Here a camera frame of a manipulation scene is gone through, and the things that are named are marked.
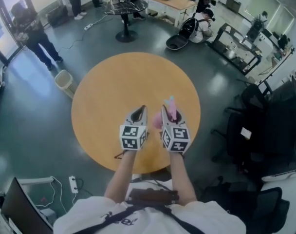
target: table pedestal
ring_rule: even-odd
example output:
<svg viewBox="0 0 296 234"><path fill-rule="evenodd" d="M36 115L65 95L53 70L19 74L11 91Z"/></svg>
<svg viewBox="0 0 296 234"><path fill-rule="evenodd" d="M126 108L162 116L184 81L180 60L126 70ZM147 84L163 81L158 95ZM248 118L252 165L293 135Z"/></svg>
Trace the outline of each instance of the table pedestal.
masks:
<svg viewBox="0 0 296 234"><path fill-rule="evenodd" d="M129 30L126 20L124 21L124 31L116 34L115 38L119 42L132 42L135 41L138 37L138 34L135 31Z"/></svg>

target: pink toy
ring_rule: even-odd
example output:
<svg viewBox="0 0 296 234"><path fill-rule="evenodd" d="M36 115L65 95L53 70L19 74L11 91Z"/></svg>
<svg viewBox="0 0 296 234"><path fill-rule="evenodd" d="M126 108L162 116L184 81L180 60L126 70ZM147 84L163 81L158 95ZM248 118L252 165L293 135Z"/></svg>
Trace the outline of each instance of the pink toy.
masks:
<svg viewBox="0 0 296 234"><path fill-rule="evenodd" d="M177 109L175 105L174 96L171 96L169 100L164 100L164 102L169 106L169 114L172 116L172 120L177 119ZM157 113L152 120L152 125L157 129L162 129L162 115L161 112Z"/></svg>

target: wooden tabletop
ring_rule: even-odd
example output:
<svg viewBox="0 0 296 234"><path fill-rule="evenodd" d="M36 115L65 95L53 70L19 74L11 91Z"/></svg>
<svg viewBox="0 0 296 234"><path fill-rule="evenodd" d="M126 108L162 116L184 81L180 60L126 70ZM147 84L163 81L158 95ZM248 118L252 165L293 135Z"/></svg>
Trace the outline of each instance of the wooden tabletop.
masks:
<svg viewBox="0 0 296 234"><path fill-rule="evenodd" d="M191 0L152 0L152 1L165 4L177 10L185 10L187 8L197 5L195 2Z"/></svg>
<svg viewBox="0 0 296 234"><path fill-rule="evenodd" d="M138 151L133 173L157 171L169 165L169 155L152 119L170 96L183 112L193 140L200 124L200 102L188 76L169 60L148 53L110 57L91 69L76 90L74 133L92 159L116 171L120 160L114 156L122 152L120 125L130 111L146 105L149 136Z"/></svg>

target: black round object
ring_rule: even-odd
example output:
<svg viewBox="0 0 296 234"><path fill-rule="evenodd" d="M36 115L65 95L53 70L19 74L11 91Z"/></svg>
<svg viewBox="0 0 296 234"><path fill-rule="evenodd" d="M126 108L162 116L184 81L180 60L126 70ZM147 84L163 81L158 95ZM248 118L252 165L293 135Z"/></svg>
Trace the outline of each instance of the black round object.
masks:
<svg viewBox="0 0 296 234"><path fill-rule="evenodd" d="M132 42L138 38L138 34L135 31L129 30L129 33L126 35L124 31L121 31L116 34L115 38L119 42Z"/></svg>

